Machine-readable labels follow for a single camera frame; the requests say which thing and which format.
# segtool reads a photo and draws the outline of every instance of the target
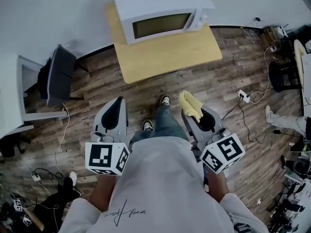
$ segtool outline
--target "white microwave oven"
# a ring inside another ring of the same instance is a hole
[[[115,0],[127,44],[200,30],[211,0]]]

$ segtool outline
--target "wooden floor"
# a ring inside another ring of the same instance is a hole
[[[114,49],[83,61],[89,73],[82,70],[75,72],[71,96],[84,96],[85,100],[66,103],[70,123],[56,158],[66,175],[71,170],[77,172],[77,187],[82,191],[84,198],[89,196],[97,180],[93,173],[85,169],[85,142],[90,140],[96,113],[114,97],[126,98],[129,115],[128,132],[132,135],[141,128],[144,119],[153,118],[158,99],[163,94],[171,96],[173,115],[185,128],[177,101],[181,91],[191,92],[222,117],[238,102],[239,89],[251,92],[267,86],[264,48],[259,41],[252,44],[240,29],[213,29],[213,33],[223,54],[221,61],[186,68],[134,84],[126,84],[123,81]],[[280,56],[276,54],[267,52],[266,57],[268,63],[273,59],[282,62]],[[253,93],[251,100],[257,101],[262,94],[262,92]],[[257,137],[261,141],[266,132],[273,129],[265,121],[264,108],[267,104],[273,111],[282,115],[298,115],[299,99],[298,90],[276,93],[269,89],[265,98],[258,104],[241,103],[245,111],[245,122],[251,131],[250,139],[254,140]],[[29,112],[50,111],[36,91],[29,94],[25,103]],[[59,111],[62,108],[56,107],[54,110]],[[43,187],[32,180],[28,168],[34,170],[41,167],[53,173],[57,172],[53,151],[59,147],[67,122],[67,118],[34,122],[35,129],[26,134],[32,140],[30,145],[24,146],[26,152],[20,155],[16,151],[14,158],[6,159],[5,164],[0,165],[0,172],[3,175],[1,184],[4,187],[0,191],[3,199],[8,192],[18,192],[31,202],[34,202],[35,198],[38,201],[45,199]],[[284,171],[278,169],[280,155],[285,154],[289,157],[288,143],[297,141],[297,138],[271,133],[266,136],[263,144],[249,142],[248,131],[243,124],[239,108],[236,108],[223,123],[232,132],[237,133],[246,151],[246,155],[226,172],[229,188],[252,212],[255,212],[257,200],[264,198],[256,210],[256,215],[267,223],[270,215],[265,209],[282,189]],[[277,169],[278,173],[271,180]],[[43,179],[42,184],[51,193],[56,192],[57,181],[49,180],[45,172],[39,173]]]

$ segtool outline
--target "yellow towel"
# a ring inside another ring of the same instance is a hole
[[[197,122],[203,116],[201,111],[202,103],[196,99],[189,91],[183,91],[178,97],[179,106],[187,116],[195,117]]]

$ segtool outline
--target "shirt sleeve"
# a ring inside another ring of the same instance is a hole
[[[233,193],[227,193],[220,205],[229,214],[235,232],[268,233],[267,227]]]
[[[64,219],[59,233],[87,233],[98,220],[101,211],[85,199],[76,199]]]

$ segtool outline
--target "microwave window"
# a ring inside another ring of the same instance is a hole
[[[190,15],[191,13],[176,14],[133,22],[135,39],[156,33],[183,29]]]

